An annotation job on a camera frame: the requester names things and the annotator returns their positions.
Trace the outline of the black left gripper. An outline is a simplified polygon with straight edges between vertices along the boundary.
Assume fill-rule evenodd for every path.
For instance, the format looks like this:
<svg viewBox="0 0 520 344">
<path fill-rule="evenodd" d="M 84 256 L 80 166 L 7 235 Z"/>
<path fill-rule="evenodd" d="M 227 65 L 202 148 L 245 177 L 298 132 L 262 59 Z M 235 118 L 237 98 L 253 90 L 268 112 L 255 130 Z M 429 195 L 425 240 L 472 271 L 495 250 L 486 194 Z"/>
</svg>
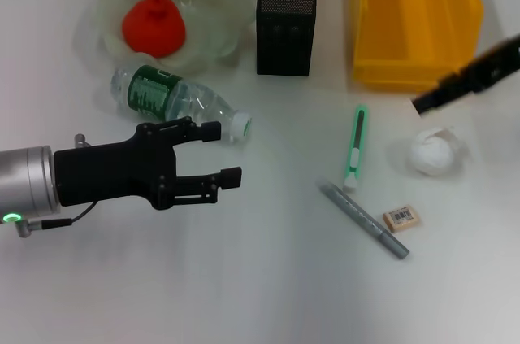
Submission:
<svg viewBox="0 0 520 344">
<path fill-rule="evenodd" d="M 140 124 L 126 141 L 54 153 L 55 184 L 64 207 L 137 196 L 156 210 L 214 204 L 219 189 L 241 186 L 242 168 L 200 176 L 176 176 L 173 146 L 215 142 L 218 121 L 196 124 L 189 116 L 159 124 Z"/>
</svg>

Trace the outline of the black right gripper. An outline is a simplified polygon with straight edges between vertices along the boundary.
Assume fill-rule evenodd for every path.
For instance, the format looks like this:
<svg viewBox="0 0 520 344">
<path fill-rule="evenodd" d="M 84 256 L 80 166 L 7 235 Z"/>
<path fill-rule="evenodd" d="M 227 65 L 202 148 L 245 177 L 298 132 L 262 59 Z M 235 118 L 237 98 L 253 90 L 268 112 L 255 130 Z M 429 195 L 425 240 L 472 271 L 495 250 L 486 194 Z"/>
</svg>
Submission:
<svg viewBox="0 0 520 344">
<path fill-rule="evenodd" d="M 452 73 L 431 91 L 417 96 L 412 105 L 419 115 L 441 108 L 469 93 L 481 93 L 507 76 L 519 71 L 519 35 L 502 43 L 475 59 L 467 69 Z"/>
</svg>

